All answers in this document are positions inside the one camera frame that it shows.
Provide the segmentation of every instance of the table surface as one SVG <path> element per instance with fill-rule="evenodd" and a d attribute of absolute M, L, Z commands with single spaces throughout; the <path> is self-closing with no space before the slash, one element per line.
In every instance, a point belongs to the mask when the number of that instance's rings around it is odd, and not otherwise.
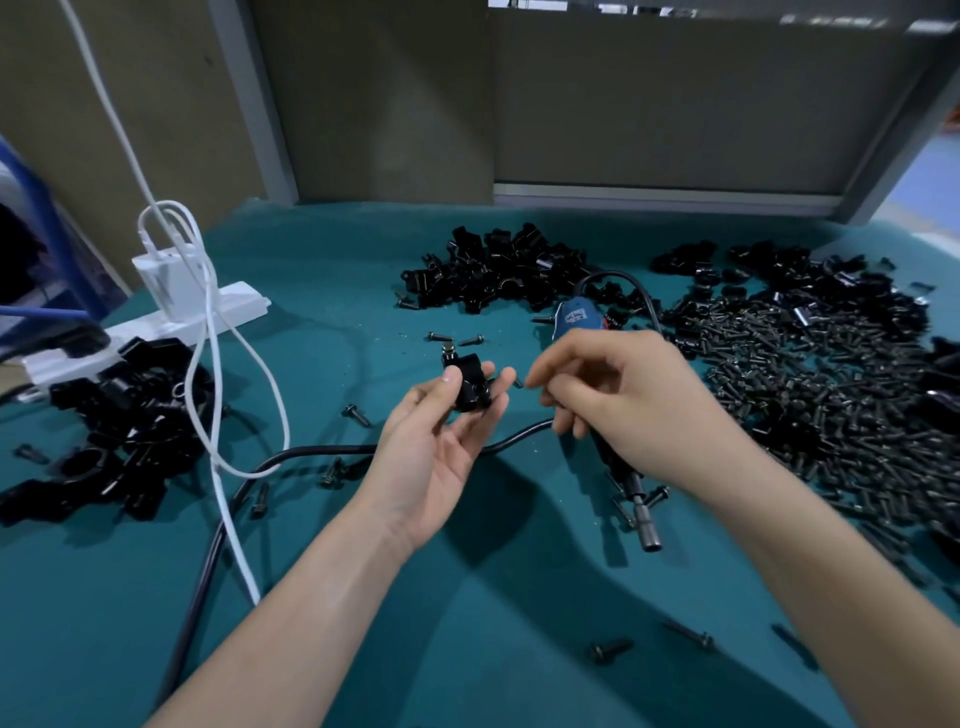
<path fill-rule="evenodd" d="M 459 305 L 393 306 L 400 272 L 442 254 L 450 231 L 517 230 L 536 223 L 552 242 L 591 262 L 640 275 L 653 296 L 675 302 L 688 279 L 651 274 L 653 255 L 709 238 L 721 249 L 773 238 L 898 263 L 900 284 L 938 285 L 934 329 L 960 337 L 948 290 L 957 261 L 897 229 L 722 216 L 521 211 L 493 207 L 342 204 L 277 209 L 247 204 L 211 231 L 220 279 L 243 279 L 270 298 L 270 313 L 244 334 L 285 395 L 295 445 L 371 443 L 414 382 L 440 370 L 428 330 L 482 333 L 477 351 L 525 374 L 546 346 L 546 327 L 518 303 L 479 316 Z M 151 310 L 143 292 L 111 323 Z M 222 337 L 224 453 L 251 469 L 279 448 L 269 388 L 231 337 Z M 340 416 L 356 402 L 365 430 Z M 496 439 L 542 419 L 534 392 L 511 390 Z M 84 428 L 43 404 L 0 410 L 5 486 L 38 476 L 9 453 L 29 442 L 51 455 Z M 272 479 L 270 512 L 239 532 L 258 581 L 269 589 L 349 499 L 355 484 L 316 486 L 320 458 L 288 464 Z M 172 485 L 154 522 L 87 506 L 63 524 L 0 530 L 0 724 L 134 726 L 156 695 L 216 523 L 205 467 Z M 236 482 L 225 478 L 232 490 Z M 786 622 L 749 562 L 697 503 L 675 494 L 656 509 L 664 541 L 644 554 L 618 527 L 609 485 L 589 442 L 538 434 L 478 463 L 450 522 L 404 568 L 330 712 L 327 726 L 849 726 L 822 673 L 770 629 Z M 929 545 L 924 568 L 957 580 Z M 939 590 L 930 598 L 954 619 Z M 233 570 L 218 569 L 191 656 L 195 667 L 249 611 Z M 671 616 L 712 634 L 700 652 L 660 626 Z M 608 667 L 585 658 L 589 643 L 627 636 L 636 648 Z"/>

